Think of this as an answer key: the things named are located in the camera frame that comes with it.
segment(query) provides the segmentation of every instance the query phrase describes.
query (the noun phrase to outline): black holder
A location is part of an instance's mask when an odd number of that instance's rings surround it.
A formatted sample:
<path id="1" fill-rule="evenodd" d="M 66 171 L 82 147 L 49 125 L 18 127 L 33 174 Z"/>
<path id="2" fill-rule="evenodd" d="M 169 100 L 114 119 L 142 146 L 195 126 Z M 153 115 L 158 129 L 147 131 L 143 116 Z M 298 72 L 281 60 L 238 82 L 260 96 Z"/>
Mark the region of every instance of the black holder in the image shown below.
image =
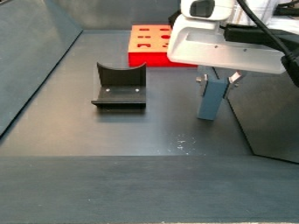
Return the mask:
<path id="1" fill-rule="evenodd" d="M 146 108 L 146 64 L 115 69 L 98 63 L 101 90 L 91 103 L 102 109 Z"/>

